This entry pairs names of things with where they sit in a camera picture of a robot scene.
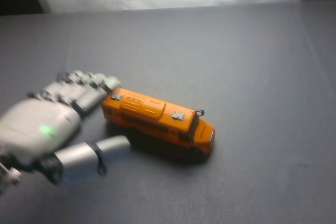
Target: gray table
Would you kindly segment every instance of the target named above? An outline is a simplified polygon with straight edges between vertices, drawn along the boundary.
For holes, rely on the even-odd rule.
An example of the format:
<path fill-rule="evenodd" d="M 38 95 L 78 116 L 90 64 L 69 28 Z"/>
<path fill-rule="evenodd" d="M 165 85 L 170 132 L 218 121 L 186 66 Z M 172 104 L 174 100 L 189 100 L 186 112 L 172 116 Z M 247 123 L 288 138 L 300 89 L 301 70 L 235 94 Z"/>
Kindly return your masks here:
<path fill-rule="evenodd" d="M 25 174 L 0 223 L 336 223 L 335 56 L 336 2 L 2 17 L 0 113 L 81 69 L 204 109 L 217 142 L 204 165 L 131 152 L 69 188 Z M 106 135 L 97 110 L 75 142 Z"/>

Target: toy bus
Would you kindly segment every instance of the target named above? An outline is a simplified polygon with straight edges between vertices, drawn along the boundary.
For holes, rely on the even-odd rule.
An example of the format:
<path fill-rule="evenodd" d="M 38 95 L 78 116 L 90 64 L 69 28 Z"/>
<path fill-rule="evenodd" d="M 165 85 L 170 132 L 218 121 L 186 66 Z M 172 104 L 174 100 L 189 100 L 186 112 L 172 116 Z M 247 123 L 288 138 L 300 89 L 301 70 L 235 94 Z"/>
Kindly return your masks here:
<path fill-rule="evenodd" d="M 202 156 L 208 156 L 213 148 L 215 129 L 200 118 L 204 110 L 187 109 L 122 88 L 115 89 L 101 106 L 108 122 L 136 128 Z"/>

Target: green light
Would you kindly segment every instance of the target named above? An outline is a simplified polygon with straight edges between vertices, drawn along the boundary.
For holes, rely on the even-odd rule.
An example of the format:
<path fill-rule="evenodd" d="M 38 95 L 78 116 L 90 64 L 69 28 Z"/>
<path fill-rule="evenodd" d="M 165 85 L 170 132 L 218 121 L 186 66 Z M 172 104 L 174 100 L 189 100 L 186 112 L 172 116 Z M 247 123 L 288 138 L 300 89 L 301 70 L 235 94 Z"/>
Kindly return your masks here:
<path fill-rule="evenodd" d="M 41 125 L 40 126 L 40 131 L 46 135 L 49 136 L 54 136 L 55 135 L 55 131 L 52 127 L 48 126 L 48 125 Z"/>

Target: robotic hand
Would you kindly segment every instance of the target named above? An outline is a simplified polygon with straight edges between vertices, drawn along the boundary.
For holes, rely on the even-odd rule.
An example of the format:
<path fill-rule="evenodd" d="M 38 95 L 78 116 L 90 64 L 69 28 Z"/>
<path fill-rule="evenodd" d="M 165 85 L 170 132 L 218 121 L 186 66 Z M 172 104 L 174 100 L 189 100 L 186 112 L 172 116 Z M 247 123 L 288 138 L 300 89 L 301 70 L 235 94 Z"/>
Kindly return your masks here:
<path fill-rule="evenodd" d="M 19 182 L 20 170 L 37 170 L 54 184 L 83 170 L 104 174 L 104 160 L 129 149 L 126 137 L 60 148 L 79 129 L 81 119 L 118 86 L 115 77 L 74 71 L 9 109 L 0 118 L 0 194 Z"/>

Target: bus roof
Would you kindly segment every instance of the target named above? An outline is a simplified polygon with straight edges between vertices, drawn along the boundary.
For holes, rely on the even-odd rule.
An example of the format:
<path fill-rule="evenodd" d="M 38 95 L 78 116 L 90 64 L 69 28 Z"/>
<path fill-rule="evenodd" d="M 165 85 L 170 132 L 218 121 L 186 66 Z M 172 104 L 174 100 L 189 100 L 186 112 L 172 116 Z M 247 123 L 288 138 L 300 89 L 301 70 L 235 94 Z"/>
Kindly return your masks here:
<path fill-rule="evenodd" d="M 103 101 L 103 106 L 182 132 L 189 130 L 196 113 L 195 110 L 121 88 L 115 89 Z"/>

